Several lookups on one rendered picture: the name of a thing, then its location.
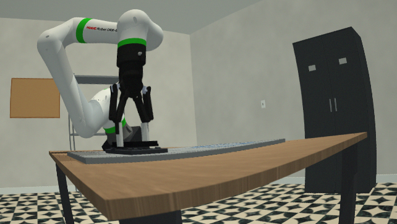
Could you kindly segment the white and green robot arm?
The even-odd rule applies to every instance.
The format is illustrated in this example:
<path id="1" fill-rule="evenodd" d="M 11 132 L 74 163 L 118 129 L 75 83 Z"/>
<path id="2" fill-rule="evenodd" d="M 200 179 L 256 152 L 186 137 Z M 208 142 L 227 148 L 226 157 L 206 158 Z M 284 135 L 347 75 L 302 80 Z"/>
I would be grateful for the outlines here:
<path id="1" fill-rule="evenodd" d="M 144 66 L 146 51 L 155 50 L 162 41 L 160 26 L 138 9 L 125 12 L 117 23 L 74 17 L 39 36 L 37 50 L 52 75 L 80 137 L 91 138 L 103 127 L 108 143 L 112 145 L 112 142 L 116 142 L 115 123 L 109 120 L 111 92 L 110 88 L 104 89 L 87 101 L 72 72 L 66 46 L 72 43 L 117 44 L 116 65 L 120 68 L 126 64 Z"/>

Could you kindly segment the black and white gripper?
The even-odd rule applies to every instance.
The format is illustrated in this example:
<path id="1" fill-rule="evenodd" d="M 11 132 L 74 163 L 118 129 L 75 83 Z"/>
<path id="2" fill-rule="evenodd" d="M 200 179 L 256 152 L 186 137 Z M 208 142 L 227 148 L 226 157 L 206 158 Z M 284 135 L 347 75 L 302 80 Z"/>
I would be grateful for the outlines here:
<path id="1" fill-rule="evenodd" d="M 135 102 L 141 120 L 142 141 L 150 141 L 148 122 L 153 120 L 151 101 L 151 87 L 142 83 L 143 66 L 140 64 L 126 64 L 119 68 L 119 83 L 110 86 L 111 98 L 109 104 L 109 120 L 115 123 L 117 147 L 123 147 L 122 115 L 128 98 Z M 117 95 L 120 89 L 119 104 L 117 106 Z M 143 93 L 143 101 L 142 94 Z M 116 111 L 117 109 L 117 111 Z"/>

